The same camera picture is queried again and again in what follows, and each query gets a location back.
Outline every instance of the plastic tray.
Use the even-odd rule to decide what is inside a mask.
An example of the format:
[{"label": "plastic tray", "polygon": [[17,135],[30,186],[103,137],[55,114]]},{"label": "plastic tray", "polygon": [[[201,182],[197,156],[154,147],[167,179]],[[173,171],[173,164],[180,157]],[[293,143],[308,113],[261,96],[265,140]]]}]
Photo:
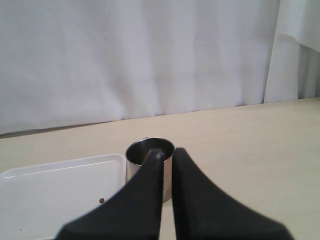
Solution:
[{"label": "plastic tray", "polygon": [[98,207],[125,182],[120,154],[6,171],[0,174],[0,238],[54,239],[63,224]]}]

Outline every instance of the beige table surface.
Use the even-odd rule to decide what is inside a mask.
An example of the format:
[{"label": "beige table surface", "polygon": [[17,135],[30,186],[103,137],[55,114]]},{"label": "beige table surface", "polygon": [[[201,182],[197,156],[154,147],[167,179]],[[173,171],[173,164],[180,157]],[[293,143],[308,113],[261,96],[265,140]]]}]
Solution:
[{"label": "beige table surface", "polygon": [[[320,240],[320,98],[122,120],[0,139],[0,172],[108,153],[143,137],[185,147],[228,194]],[[160,239],[175,239],[171,200]]]}]

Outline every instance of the white backdrop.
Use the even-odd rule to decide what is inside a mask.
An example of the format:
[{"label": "white backdrop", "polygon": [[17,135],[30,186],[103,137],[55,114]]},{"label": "white backdrop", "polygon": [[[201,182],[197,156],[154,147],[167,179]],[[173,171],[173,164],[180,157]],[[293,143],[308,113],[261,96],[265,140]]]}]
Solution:
[{"label": "white backdrop", "polygon": [[319,3],[0,0],[0,134],[318,96]]}]

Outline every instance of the curtain fold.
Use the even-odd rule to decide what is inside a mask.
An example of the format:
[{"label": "curtain fold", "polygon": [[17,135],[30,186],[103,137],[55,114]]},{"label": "curtain fold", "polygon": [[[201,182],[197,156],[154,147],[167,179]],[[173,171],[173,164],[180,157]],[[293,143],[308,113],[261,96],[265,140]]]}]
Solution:
[{"label": "curtain fold", "polygon": [[2,0],[0,134],[318,96],[295,1]]}]

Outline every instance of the metal cup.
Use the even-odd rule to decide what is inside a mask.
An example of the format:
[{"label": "metal cup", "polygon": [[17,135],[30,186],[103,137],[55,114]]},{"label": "metal cup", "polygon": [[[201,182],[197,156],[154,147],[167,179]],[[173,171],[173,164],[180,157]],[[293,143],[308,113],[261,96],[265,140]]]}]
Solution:
[{"label": "metal cup", "polygon": [[160,150],[161,159],[163,159],[163,202],[169,200],[172,196],[172,156],[175,146],[172,142],[164,138],[146,137],[131,144],[125,157],[129,170],[128,179],[139,170],[150,150]]}]

